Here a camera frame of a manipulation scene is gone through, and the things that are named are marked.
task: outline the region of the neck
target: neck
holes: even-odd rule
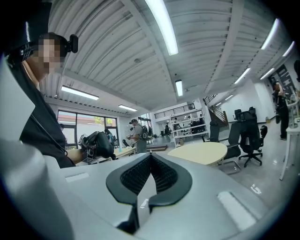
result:
[[[39,82],[43,80],[45,77],[45,73],[42,68],[38,66],[38,64],[34,61],[34,57],[29,57],[26,61],[22,62],[26,73],[29,78],[33,81],[33,83],[38,86]]]

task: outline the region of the round table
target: round table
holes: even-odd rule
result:
[[[214,164],[227,154],[227,147],[219,142],[187,144],[169,151],[168,155],[203,165]]]

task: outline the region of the black pants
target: black pants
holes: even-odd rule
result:
[[[286,129],[288,128],[289,126],[289,111],[286,108],[282,109],[280,112],[279,112],[279,116],[280,116],[280,119],[281,119],[281,123],[280,123],[280,137],[281,138],[286,138]]]

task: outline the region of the black cable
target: black cable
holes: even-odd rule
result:
[[[67,156],[68,152],[62,147],[60,146],[57,141],[55,141],[55,139],[46,131],[46,129],[44,129],[44,127],[38,122],[38,120],[33,116],[30,115],[30,118],[46,133],[46,135],[55,143],[55,145],[57,145],[63,152],[64,154]]]

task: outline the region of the ceiling light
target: ceiling light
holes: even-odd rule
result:
[[[268,34],[266,40],[264,41],[261,49],[264,50],[269,45],[270,41],[272,40],[272,38],[274,37],[274,35],[276,33],[276,30],[277,30],[278,26],[279,26],[279,19],[276,18],[274,23],[273,23],[273,26],[271,28],[271,31],[269,32],[269,34]]]
[[[73,89],[73,88],[70,88],[70,87],[66,87],[66,86],[62,86],[61,90],[64,91],[64,92],[73,93],[73,94],[76,94],[76,95],[79,95],[79,96],[82,96],[82,97],[85,97],[85,98],[90,98],[90,99],[93,99],[93,100],[98,100],[99,99],[99,97],[97,97],[95,95],[91,95],[89,93],[82,92],[82,91],[79,91],[79,90],[76,90],[76,89]]]
[[[250,71],[250,69],[251,68],[247,68],[245,71],[244,71],[244,73],[238,78],[238,80],[236,80],[235,81],[235,83],[234,84],[237,84],[246,74],[247,74],[247,72],[249,72]]]
[[[295,41],[292,42],[292,44],[289,46],[289,48],[286,50],[286,52],[282,56],[286,57],[289,54],[289,52],[291,51],[291,49],[293,48],[294,45],[295,45]]]
[[[131,110],[131,111],[133,111],[133,112],[137,111],[137,110],[136,110],[136,109],[134,109],[134,108],[131,108],[131,107],[126,107],[126,106],[124,106],[124,105],[119,105],[119,107],[121,107],[121,108],[125,108],[125,109],[127,109],[127,110]]]
[[[233,94],[230,95],[228,98],[225,98],[225,101],[228,100],[228,99],[230,99],[232,96],[233,96]]]
[[[158,26],[163,35],[165,45],[167,46],[169,55],[178,53],[178,47],[176,43],[176,37],[174,29],[171,23],[170,16],[165,7],[163,0],[145,0],[148,7],[150,8]]]
[[[67,124],[76,124],[75,122],[68,122],[68,121],[59,121],[60,123],[67,123]]]
[[[268,76],[271,72],[274,71],[274,68],[271,68],[264,76],[261,77],[261,80]]]
[[[175,84],[176,84],[178,96],[180,97],[180,96],[183,95],[183,93],[182,93],[182,80],[176,81]]]

